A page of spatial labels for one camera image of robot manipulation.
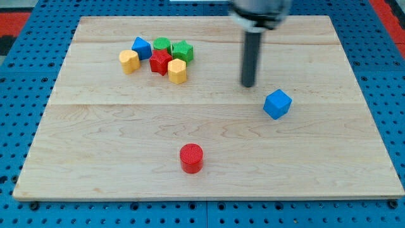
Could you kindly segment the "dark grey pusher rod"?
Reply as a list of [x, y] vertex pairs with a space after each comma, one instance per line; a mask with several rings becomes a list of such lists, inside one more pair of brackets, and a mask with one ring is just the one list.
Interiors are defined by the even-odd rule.
[[244, 87], [253, 87], [256, 82], [261, 33], [248, 32], [244, 34], [242, 57], [241, 84]]

